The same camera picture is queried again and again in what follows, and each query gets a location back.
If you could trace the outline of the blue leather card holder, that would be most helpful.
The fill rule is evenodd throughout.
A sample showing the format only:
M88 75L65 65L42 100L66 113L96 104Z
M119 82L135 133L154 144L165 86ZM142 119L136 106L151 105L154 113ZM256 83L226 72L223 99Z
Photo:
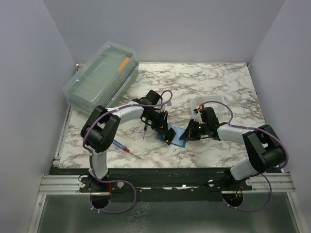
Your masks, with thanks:
M181 140L181 139L179 139L179 137L185 132L185 129L172 126L171 124L168 125L168 128L169 129L173 128L173 130L176 133L176 135L174 136L174 139L171 142L171 145L175 145L175 146L179 146L179 147L184 148L186 145L186 140Z

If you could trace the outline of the white plastic card tray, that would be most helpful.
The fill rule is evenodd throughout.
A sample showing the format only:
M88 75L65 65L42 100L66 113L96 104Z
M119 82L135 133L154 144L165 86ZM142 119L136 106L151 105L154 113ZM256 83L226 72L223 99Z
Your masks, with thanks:
M212 107L215 114L218 116L220 114L224 114L227 112L227 108L224 107L223 105L216 103L217 102L221 102L223 104L225 104L225 99L223 95L204 95L204 96L197 96L193 99L191 99L189 101L189 107L190 107L190 112L191 115L193 117L195 117L197 115L197 113L195 112L195 109L198 109L199 105L201 103L207 102L209 101L209 103L204 104L204 107Z

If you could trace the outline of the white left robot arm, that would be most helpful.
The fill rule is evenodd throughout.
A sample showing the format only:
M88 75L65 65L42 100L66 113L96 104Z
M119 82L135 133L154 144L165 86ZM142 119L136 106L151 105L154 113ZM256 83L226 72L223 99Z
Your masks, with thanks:
M93 110L81 130L81 137L83 148L90 153L89 173L93 176L91 186L96 191L102 192L107 188L106 154L121 124L141 119L144 123L148 122L153 131L162 134L167 145L172 143L176 132L168 126L168 112L163 111L161 107L172 100L173 93L170 90L165 90L163 93L170 94L165 102L162 95L150 90L145 97L133 99L128 104L114 108L99 105Z

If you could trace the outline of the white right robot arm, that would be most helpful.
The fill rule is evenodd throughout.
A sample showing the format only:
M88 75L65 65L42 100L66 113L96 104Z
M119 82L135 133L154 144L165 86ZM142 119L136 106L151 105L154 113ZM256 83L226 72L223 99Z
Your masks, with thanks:
M200 109L198 115L202 122L191 119L179 139L197 141L211 138L242 144L246 148L248 158L232 166L229 175L223 179L227 189L235 190L241 185L242 179L285 164L287 159L285 149L269 125L248 129L233 127L225 122L220 123L212 107Z

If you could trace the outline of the green black screwdriver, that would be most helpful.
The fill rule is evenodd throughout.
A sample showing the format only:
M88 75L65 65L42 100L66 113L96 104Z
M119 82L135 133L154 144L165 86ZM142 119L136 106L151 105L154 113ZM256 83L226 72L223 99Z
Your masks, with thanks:
M144 140L144 138L145 138L145 134L146 134L147 128L148 128L148 124L145 123L145 124L144 124L144 131L143 131L143 140Z

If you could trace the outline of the blue red screwdriver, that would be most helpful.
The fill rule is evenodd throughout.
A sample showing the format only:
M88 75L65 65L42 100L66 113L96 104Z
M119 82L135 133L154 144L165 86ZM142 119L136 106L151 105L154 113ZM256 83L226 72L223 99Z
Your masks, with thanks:
M123 151L125 151L125 152L127 152L127 153L130 153L130 154L132 154L132 155L134 155L135 157L137 157L137 158L139 158L140 159L140 157L138 156L138 155L136 155L135 153L133 153L131 150L129 150L126 146L124 146L122 143L120 143L119 141L117 141L117 140L113 140L113 142L112 142L112 144L114 145L114 146L116 146L116 147L118 147L119 149L121 149L121 150L123 150Z

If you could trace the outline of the clear plastic storage box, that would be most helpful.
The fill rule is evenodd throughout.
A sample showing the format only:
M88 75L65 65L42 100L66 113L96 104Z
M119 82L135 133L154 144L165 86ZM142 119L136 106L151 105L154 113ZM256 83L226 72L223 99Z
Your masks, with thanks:
M121 72L119 66L129 57ZM95 107L115 107L138 76L139 62L133 49L106 42L64 85L67 103L90 115Z

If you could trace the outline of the orange pen in box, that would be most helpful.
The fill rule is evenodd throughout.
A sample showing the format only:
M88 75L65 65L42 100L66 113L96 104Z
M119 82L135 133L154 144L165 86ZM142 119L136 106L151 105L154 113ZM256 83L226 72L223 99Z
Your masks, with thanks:
M122 64L119 66L117 72L121 72L122 69L124 68L124 66L129 62L129 60L130 60L130 58L127 56L127 57L125 58L125 60L122 62Z

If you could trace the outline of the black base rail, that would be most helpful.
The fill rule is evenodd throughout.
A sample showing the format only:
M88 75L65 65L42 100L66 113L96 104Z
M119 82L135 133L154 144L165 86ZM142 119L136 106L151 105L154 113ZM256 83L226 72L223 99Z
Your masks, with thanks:
M98 206L141 201L239 202L244 194L282 192L287 181L287 175L276 170L234 181L227 168L111 168L99 182L86 169L53 167L43 176L39 192L83 196Z

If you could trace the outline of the aluminium frame rail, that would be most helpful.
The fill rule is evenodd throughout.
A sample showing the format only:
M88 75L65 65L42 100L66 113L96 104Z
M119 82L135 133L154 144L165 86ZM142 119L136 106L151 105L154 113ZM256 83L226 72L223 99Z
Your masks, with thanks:
M123 188L132 188L138 192L144 190L198 190L200 188L208 192L221 192L222 194L233 194L236 191L244 193L288 193L294 192L295 186L290 173L268 173L251 178L246 178L230 187L225 187L217 177L219 172L212 175L185 174L185 175L161 175L159 171L155 175L131 175L124 178L114 176L116 183L112 185L114 191ZM73 195L93 194L104 195L108 193L108 186L86 175L44 175L39 187L40 195Z

